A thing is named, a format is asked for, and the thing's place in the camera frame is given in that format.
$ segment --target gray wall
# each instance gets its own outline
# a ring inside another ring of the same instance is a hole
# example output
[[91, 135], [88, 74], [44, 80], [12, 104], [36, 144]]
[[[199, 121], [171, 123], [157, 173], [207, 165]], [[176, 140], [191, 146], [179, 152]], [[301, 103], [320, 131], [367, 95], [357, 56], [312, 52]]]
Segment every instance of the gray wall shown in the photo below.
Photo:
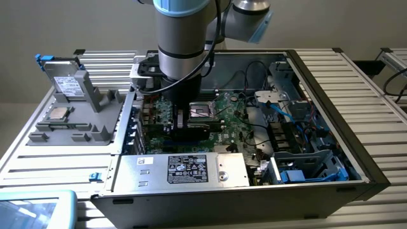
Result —
[[[2, 0], [0, 102], [34, 103], [49, 88], [37, 53], [156, 49], [153, 8], [135, 0]], [[263, 42], [228, 48], [341, 47], [353, 59], [407, 47], [405, 0], [272, 0]]]

